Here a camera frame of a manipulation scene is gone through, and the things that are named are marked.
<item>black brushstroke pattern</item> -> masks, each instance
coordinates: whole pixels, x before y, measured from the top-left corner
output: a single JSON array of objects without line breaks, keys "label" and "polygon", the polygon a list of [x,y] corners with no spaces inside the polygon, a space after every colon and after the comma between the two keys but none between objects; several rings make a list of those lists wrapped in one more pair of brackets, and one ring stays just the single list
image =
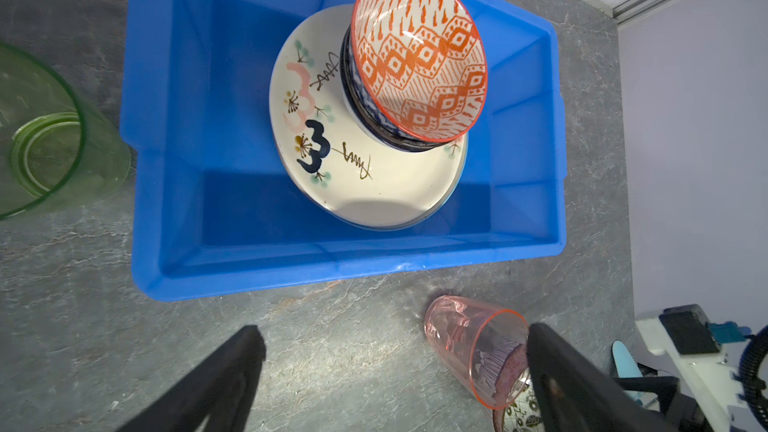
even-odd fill
[{"label": "black brushstroke pattern", "polygon": [[320,150],[311,149],[310,150],[310,158],[312,158],[312,163],[306,163],[300,158],[297,158],[296,161],[302,166],[304,170],[307,171],[309,174],[314,174],[318,170],[320,170],[320,166],[322,165],[322,159],[328,156],[328,154],[331,151],[331,144],[328,142],[328,140],[322,136],[324,131],[326,130],[325,127],[322,126],[320,122],[317,120],[307,120],[304,122],[304,125],[311,128],[314,132],[312,133],[312,142],[320,146]]}]

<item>gray stone countertop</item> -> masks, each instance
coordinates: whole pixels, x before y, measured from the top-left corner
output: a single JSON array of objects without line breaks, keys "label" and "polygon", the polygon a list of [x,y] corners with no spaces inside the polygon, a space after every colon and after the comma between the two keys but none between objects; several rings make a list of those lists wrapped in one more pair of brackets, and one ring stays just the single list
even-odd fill
[{"label": "gray stone countertop", "polygon": [[[568,246],[552,258],[176,303],[130,277],[135,173],[92,206],[0,222],[4,430],[114,430],[244,324],[267,345],[247,430],[492,430],[423,337],[451,292],[546,322],[599,367],[634,330],[615,23],[579,0],[507,0],[558,32]],[[0,40],[118,123],[128,0],[0,0]]]}]

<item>patterned ceramic cup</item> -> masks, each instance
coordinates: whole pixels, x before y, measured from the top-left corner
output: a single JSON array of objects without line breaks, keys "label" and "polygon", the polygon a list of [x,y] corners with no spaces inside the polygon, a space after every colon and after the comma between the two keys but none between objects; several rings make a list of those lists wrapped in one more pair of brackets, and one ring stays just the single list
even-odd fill
[{"label": "patterned ceramic cup", "polygon": [[357,0],[349,48],[362,110],[383,129],[444,143],[475,125],[488,66],[460,0]]},{"label": "patterned ceramic cup", "polygon": [[425,152],[442,145],[440,142],[425,142],[408,136],[383,117],[363,87],[360,74],[354,67],[354,60],[351,59],[350,53],[350,30],[347,30],[339,55],[339,70],[347,105],[353,116],[357,118],[360,127],[367,130],[374,139],[379,140],[384,145],[404,152]]}]

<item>green glass jar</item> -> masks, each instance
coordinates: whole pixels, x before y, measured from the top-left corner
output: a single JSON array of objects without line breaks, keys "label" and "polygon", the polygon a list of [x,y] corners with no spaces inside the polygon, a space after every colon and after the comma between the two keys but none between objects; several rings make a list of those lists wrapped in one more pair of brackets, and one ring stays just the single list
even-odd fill
[{"label": "green glass jar", "polygon": [[130,149],[50,67],[0,43],[0,220],[109,196]]}]

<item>pink glass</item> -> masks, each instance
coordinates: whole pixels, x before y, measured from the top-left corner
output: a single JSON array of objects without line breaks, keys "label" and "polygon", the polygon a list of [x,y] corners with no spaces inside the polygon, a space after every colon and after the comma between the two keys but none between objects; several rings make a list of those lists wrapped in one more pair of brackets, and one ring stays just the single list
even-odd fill
[{"label": "pink glass", "polygon": [[458,381],[487,408],[508,407],[530,382],[528,323],[517,312],[443,295],[429,306],[424,332]]}]

